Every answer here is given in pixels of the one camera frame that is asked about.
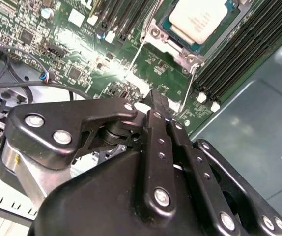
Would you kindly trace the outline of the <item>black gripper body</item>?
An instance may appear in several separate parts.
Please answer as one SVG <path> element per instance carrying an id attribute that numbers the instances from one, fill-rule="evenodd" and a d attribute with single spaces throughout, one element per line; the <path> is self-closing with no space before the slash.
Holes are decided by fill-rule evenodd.
<path id="1" fill-rule="evenodd" d="M 31 236 L 211 236 L 202 153 L 178 124 L 150 127 L 142 152 L 77 176 L 43 202 Z"/>

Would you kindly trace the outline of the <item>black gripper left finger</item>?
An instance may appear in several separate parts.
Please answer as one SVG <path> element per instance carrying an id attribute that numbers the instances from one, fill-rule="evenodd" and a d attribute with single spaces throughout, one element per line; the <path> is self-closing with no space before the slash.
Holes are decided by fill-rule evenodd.
<path id="1" fill-rule="evenodd" d="M 155 91 L 147 110 L 122 97 L 19 105 L 10 110 L 0 148 L 1 180 L 39 209 L 71 179 L 78 157 L 125 145 L 156 161 L 172 154 L 168 100 Z"/>

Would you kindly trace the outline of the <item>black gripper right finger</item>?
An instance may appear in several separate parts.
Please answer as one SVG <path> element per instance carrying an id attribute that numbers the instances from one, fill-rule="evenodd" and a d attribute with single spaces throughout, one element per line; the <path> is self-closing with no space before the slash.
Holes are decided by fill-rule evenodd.
<path id="1" fill-rule="evenodd" d="M 191 141 L 160 98 L 168 120 L 180 204 L 163 236 L 282 236 L 282 217 L 206 140 Z"/>

